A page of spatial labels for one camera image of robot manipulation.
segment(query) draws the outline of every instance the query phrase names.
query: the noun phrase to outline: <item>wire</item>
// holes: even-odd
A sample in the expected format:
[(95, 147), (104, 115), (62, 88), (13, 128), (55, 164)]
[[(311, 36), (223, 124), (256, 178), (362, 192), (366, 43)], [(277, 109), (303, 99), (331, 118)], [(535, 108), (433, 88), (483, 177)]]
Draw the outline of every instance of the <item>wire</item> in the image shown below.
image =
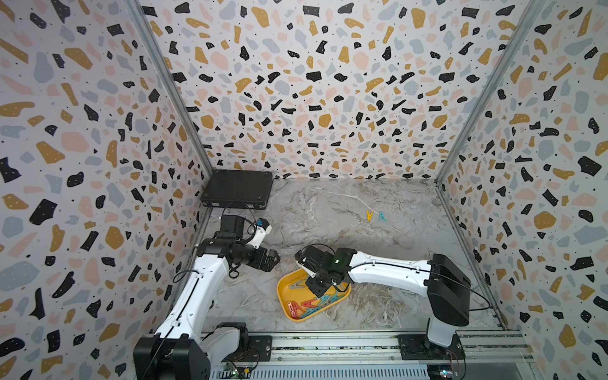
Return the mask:
[(397, 268), (411, 269), (411, 270), (413, 270), (413, 271), (417, 271), (417, 272), (427, 272), (427, 273), (431, 273), (431, 274), (434, 274), (434, 275), (437, 275), (437, 276), (440, 276), (440, 277), (444, 277), (444, 278), (446, 278), (446, 279), (450, 280), (451, 282), (453, 282), (453, 283), (455, 283), (455, 284), (458, 284), (458, 285), (462, 286), (463, 288), (467, 289), (468, 291), (470, 291), (470, 292), (473, 292), (473, 293), (477, 294), (479, 297), (483, 298), (483, 300), (484, 300), (485, 302), (487, 302), (487, 303), (488, 303), (488, 305), (489, 305), (489, 306), (488, 306), (488, 307), (486, 307), (486, 308), (480, 308), (480, 309), (470, 309), (469, 311), (486, 310), (486, 309), (490, 309), (490, 308), (492, 307), (492, 304), (490, 303), (490, 301), (488, 301), (488, 299), (487, 299), (486, 297), (482, 296), (481, 294), (479, 294), (478, 292), (474, 291), (474, 290), (473, 290), (473, 289), (471, 289), (471, 288), (467, 288), (465, 285), (462, 285), (462, 284), (461, 284), (461, 283), (459, 283), (458, 281), (456, 281), (456, 280), (454, 280), (454, 279), (452, 279), (452, 278), (449, 278), (448, 276), (445, 276), (445, 275), (443, 275), (443, 274), (435, 273), (435, 272), (432, 272), (432, 271), (427, 271), (426, 269), (420, 269), (420, 268), (411, 268), (411, 267), (408, 267), (408, 266), (396, 265), (396, 264), (390, 264), (390, 263), (361, 263), (361, 264), (359, 264), (359, 265), (355, 265), (355, 266), (353, 266), (353, 267), (352, 267), (350, 270), (352, 271), (354, 268), (357, 268), (357, 267), (360, 267), (360, 266), (363, 266), (363, 265), (389, 265), (389, 266), (396, 266)]
[[(200, 274), (200, 272), (199, 272), (199, 271), (197, 271), (196, 269), (186, 269), (186, 270), (184, 270), (184, 271), (179, 271), (179, 272), (175, 273), (175, 276), (173, 276), (173, 283), (175, 284), (175, 283), (178, 283), (178, 282), (180, 282), (181, 280), (183, 280), (183, 279), (184, 279), (184, 277), (186, 277), (186, 275), (185, 275), (185, 274), (186, 274), (186, 273), (188, 273), (188, 272), (194, 272), (194, 273), (198, 273), (198, 274)], [(179, 280), (177, 280), (177, 281), (176, 281), (175, 279), (176, 279), (176, 278), (177, 278), (179, 275), (181, 275), (181, 274), (184, 274), (184, 275), (183, 275), (182, 277), (180, 277), (180, 278), (179, 278)]]

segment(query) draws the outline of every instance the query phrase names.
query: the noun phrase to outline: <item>marble floor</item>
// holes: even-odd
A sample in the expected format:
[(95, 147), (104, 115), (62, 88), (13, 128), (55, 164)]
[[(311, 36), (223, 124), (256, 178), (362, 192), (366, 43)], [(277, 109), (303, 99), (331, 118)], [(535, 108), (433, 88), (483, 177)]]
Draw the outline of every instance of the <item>marble floor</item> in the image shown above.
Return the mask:
[[(367, 211), (374, 211), (371, 221)], [(222, 209), (214, 209), (204, 233), (219, 228)], [(385, 216), (381, 221), (379, 214)], [(252, 218), (249, 210), (227, 209), (226, 214)], [(444, 254), (472, 280), (477, 281), (462, 251), (432, 184), (415, 181), (275, 180), (266, 210), (272, 232), (263, 246), (276, 249), (281, 262), (272, 272), (248, 266), (236, 279), (226, 278), (215, 297), (203, 331), (221, 322), (246, 322), (250, 331), (424, 330), (432, 311), (428, 299), (401, 289), (376, 284), (355, 284), (343, 302), (304, 322), (285, 317), (276, 286), (298, 268), (294, 254), (311, 243), (349, 247), (366, 253), (421, 260), (434, 252)], [(484, 305), (473, 295), (471, 308)], [(496, 327), (493, 310), (471, 313), (469, 327)]]

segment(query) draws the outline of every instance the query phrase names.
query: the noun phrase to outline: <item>yellow tray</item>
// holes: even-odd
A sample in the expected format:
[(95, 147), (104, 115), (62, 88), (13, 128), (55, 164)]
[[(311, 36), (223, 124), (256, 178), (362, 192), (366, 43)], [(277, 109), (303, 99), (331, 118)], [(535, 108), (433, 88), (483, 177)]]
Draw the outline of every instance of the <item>yellow tray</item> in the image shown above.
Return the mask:
[[(283, 276), (283, 278), (281, 278), (277, 284), (278, 300), (281, 303), (283, 312), (285, 313), (285, 316), (293, 322), (303, 322), (306, 319), (309, 319), (310, 317), (321, 313), (323, 310), (332, 307), (338, 302), (343, 301), (350, 294), (350, 286), (347, 283), (342, 283), (340, 286), (342, 289), (347, 289), (348, 287), (345, 292), (338, 292), (332, 286), (323, 295), (323, 297), (327, 296), (328, 299), (328, 301), (325, 302), (326, 305), (324, 307), (313, 313), (309, 312), (308, 315), (304, 318), (301, 318), (304, 313), (301, 310), (296, 309), (297, 318), (293, 318), (289, 310), (288, 302), (296, 302), (298, 306), (300, 306), (301, 309), (303, 309), (304, 311), (306, 311), (307, 308), (305, 306), (302, 306), (303, 302), (313, 300), (312, 302), (310, 302), (312, 306), (317, 306), (322, 303), (323, 297), (321, 299), (317, 298), (317, 296), (315, 296), (313, 292), (311, 292), (308, 287), (306, 287), (305, 282), (307, 278), (308, 273), (306, 273), (304, 269), (300, 268), (297, 271), (291, 272), (290, 274)], [(294, 286), (294, 289), (289, 288), (290, 286), (295, 284), (303, 286), (303, 288), (298, 288), (296, 286)], [(329, 302), (330, 300), (334, 299), (334, 296), (339, 298), (334, 300), (333, 302)]]

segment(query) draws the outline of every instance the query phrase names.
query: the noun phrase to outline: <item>patterned wall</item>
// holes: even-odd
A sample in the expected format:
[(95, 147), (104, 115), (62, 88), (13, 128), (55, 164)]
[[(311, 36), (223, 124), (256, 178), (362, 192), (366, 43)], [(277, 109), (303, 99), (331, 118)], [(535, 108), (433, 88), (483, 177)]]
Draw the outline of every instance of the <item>patterned wall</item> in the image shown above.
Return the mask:
[(199, 164), (118, 2), (0, 1), (0, 378), (133, 378)]
[(546, 379), (606, 379), (606, 2), (548, 1), (444, 191)]
[(214, 167), (362, 179), (436, 175), (527, 1), (141, 3)]

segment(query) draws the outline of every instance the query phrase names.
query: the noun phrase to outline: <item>metal frame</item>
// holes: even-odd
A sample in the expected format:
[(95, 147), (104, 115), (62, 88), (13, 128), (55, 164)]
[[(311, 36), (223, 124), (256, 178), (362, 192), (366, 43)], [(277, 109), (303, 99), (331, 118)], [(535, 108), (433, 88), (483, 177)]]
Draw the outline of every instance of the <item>metal frame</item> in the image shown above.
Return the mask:
[(123, 0), (123, 3), (126, 7), (126, 12), (129, 14), (129, 17), (133, 21), (135, 29), (139, 34), (141, 39), (140, 42), (148, 51), (152, 65), (161, 78), (161, 82), (165, 86), (165, 90), (167, 90), (169, 99), (175, 106), (175, 111), (177, 112), (182, 125), (186, 129), (186, 134), (188, 135), (188, 138), (192, 143), (192, 147), (198, 156), (199, 161), (201, 162), (201, 170), (205, 172), (205, 177), (209, 179), (213, 173), (213, 167), (209, 161), (205, 148), (202, 146), (201, 139), (198, 137), (198, 133), (194, 128), (194, 123), (188, 114), (184, 100), (182, 99), (181, 95), (179, 95), (178, 88), (173, 81), (173, 76), (169, 72), (167, 65), (165, 65), (162, 51), (158, 46), (156, 39), (154, 36), (152, 36), (152, 29), (148, 24), (145, 15), (143, 14), (142, 6), (139, 3), (139, 0)]
[(456, 141), (454, 142), (452, 149), (447, 154), (446, 160), (441, 165), (439, 169), (439, 173), (437, 174), (437, 178), (435, 182), (437, 185), (443, 183), (445, 181), (447, 174), (450, 171), (450, 167), (458, 157), (458, 152), (465, 144), (466, 139), (469, 137), (473, 129), (475, 128), (475, 124), (481, 117), (483, 111), (486, 109), (488, 102), (492, 99), (494, 95), (494, 91), (498, 88), (502, 78), (505, 76), (507, 69), (511, 66), (511, 62), (515, 57), (515, 54), (519, 51), (520, 46), (525, 41), (528, 32), (534, 25), (534, 22), (538, 15), (541, 13), (542, 6), (545, 4), (545, 0), (530, 0), (526, 9), (523, 10), (522, 18), (517, 23), (517, 27), (515, 32), (511, 35), (511, 39), (506, 46), (504, 53), (500, 56), (498, 63), (496, 64), (496, 68), (492, 71), (489, 76), (488, 82), (482, 89), (481, 94), (479, 95), (479, 100), (477, 104), (473, 108), (472, 112), (469, 114), (469, 118), (466, 119), (465, 125), (462, 130), (458, 133), (456, 137)]

